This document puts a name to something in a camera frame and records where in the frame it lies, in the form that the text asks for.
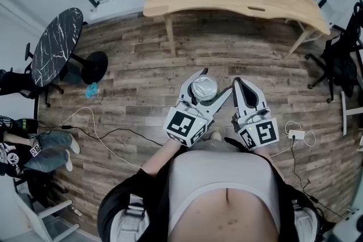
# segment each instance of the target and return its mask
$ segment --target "power adapter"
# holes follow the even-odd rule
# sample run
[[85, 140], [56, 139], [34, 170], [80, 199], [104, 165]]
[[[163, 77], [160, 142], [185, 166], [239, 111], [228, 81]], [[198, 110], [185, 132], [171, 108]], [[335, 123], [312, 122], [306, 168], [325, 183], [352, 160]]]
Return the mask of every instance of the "power adapter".
[[301, 130], [289, 130], [288, 138], [293, 139], [293, 136], [295, 135], [295, 139], [304, 140], [305, 137], [305, 131]]

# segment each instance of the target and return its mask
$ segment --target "round table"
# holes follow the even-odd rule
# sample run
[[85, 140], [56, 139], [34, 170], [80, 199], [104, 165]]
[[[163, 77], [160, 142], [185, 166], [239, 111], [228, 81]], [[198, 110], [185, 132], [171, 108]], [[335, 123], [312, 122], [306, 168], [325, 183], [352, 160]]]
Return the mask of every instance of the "round table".
[[103, 52], [94, 52], [87, 59], [73, 54], [81, 35], [83, 14], [73, 7], [59, 14], [43, 32], [33, 55], [31, 65], [35, 85], [49, 85], [73, 58], [82, 64], [82, 79], [86, 84], [99, 82], [105, 75], [108, 58]]

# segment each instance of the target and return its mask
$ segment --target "black table base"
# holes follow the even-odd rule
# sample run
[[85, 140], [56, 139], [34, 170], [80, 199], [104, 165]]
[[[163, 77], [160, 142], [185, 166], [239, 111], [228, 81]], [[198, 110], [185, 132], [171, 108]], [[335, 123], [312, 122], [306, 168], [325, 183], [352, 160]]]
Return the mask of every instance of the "black table base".
[[82, 64], [81, 76], [86, 84], [98, 83], [105, 75], [108, 67], [107, 55], [103, 52], [91, 53], [86, 59], [75, 54], [71, 58]]

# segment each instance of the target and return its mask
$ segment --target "floor plank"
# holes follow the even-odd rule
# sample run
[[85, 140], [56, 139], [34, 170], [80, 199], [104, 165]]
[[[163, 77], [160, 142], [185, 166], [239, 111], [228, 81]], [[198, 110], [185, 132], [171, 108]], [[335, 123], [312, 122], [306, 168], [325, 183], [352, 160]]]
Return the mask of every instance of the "floor plank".
[[[324, 40], [303, 44], [288, 60], [284, 55], [301, 33], [293, 24], [283, 20], [262, 20], [243, 17], [231, 12], [193, 11], [173, 15], [177, 57], [168, 49], [162, 18], [148, 19], [131, 15], [85, 26], [76, 53], [87, 56], [95, 50], [107, 53], [109, 68], [99, 83], [93, 99], [85, 97], [86, 85], [62, 84], [64, 95], [50, 94], [51, 108], [40, 102], [39, 119], [56, 126], [80, 107], [90, 107], [95, 113], [96, 128], [101, 136], [122, 127], [132, 129], [159, 143], [167, 139], [162, 125], [169, 106], [175, 105], [179, 87], [192, 72], [207, 66], [217, 78], [219, 88], [227, 87], [233, 78], [244, 77], [261, 88], [272, 114], [277, 118], [280, 142], [269, 146], [271, 154], [290, 146], [284, 132], [287, 121], [299, 122], [303, 130], [313, 130], [316, 145], [296, 145], [296, 171], [303, 179], [309, 194], [339, 214], [349, 205], [361, 157], [356, 152], [359, 136], [349, 119], [348, 135], [341, 133], [342, 116], [339, 89], [335, 99], [326, 103], [328, 87], [322, 83], [313, 90], [307, 84], [321, 75], [306, 53], [320, 55]], [[230, 123], [234, 113], [228, 100], [216, 114], [210, 131], [219, 130], [224, 136], [235, 136]], [[93, 133], [92, 114], [82, 110], [67, 124]], [[73, 155], [74, 171], [59, 169], [56, 183], [68, 189], [60, 194], [70, 198], [83, 213], [78, 217], [67, 213], [70, 222], [97, 235], [97, 209], [109, 190], [134, 174], [137, 169], [112, 155], [99, 141], [92, 140], [79, 130], [71, 132], [81, 146], [81, 154]], [[126, 160], [142, 164], [158, 146], [130, 131], [119, 130], [104, 139], [104, 143]], [[286, 181], [298, 189], [299, 180], [293, 174], [291, 151], [273, 158]], [[326, 217], [337, 217], [322, 209]]]

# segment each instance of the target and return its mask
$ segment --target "forearm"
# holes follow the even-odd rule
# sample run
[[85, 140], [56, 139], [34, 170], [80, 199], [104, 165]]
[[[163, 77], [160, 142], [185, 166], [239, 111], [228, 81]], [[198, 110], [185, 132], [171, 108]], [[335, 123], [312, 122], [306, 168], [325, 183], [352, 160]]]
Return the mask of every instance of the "forearm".
[[169, 139], [141, 169], [150, 176], [156, 176], [159, 170], [179, 151], [182, 145]]
[[267, 158], [271, 164], [273, 165], [273, 167], [275, 167], [275, 169], [277, 170], [278, 174], [281, 176], [282, 180], [285, 181], [285, 177], [282, 174], [282, 172], [280, 171], [280, 169], [277, 167], [277, 165], [275, 165], [275, 163], [273, 162], [272, 158], [270, 157], [270, 154], [268, 153], [267, 149], [265, 147], [260, 147], [257, 148], [256, 150], [253, 150], [253, 152], [255, 154], [261, 155], [265, 158]]
[[4, 132], [3, 140], [4, 140], [4, 142], [18, 143], [21, 145], [28, 145], [28, 146], [32, 146], [32, 144], [33, 144], [32, 139], [26, 139], [26, 138], [23, 138], [20, 136], [10, 134], [8, 132]]

